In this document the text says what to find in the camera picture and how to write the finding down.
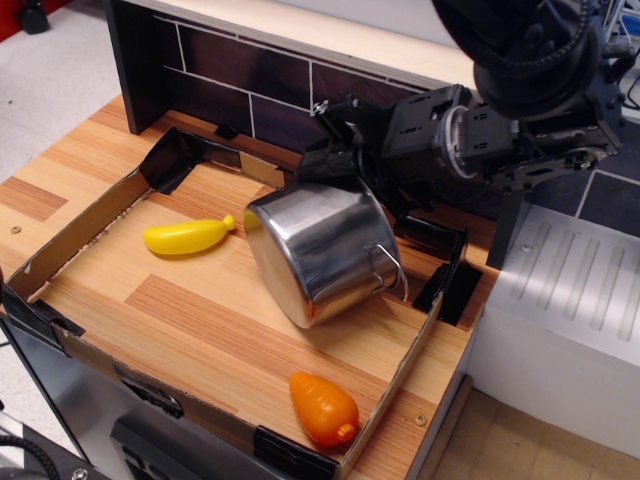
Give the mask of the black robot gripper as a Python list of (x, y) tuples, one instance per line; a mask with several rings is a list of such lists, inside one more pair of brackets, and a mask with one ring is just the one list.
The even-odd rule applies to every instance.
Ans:
[(325, 137), (305, 150), (298, 182), (358, 176), (394, 218), (431, 212), (432, 184), (448, 175), (473, 176), (456, 163), (454, 121), (473, 97), (462, 85), (417, 93), (380, 108), (349, 94), (314, 106)]

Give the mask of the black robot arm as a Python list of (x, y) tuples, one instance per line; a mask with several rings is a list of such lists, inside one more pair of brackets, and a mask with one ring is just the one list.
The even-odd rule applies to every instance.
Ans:
[(321, 103), (325, 139), (296, 177), (360, 177), (396, 216), (432, 207), (455, 184), (506, 194), (593, 169), (622, 146), (619, 83), (631, 46), (609, 43), (593, 1), (438, 1), (473, 62), (475, 85), (416, 94), (381, 109), (356, 95)]

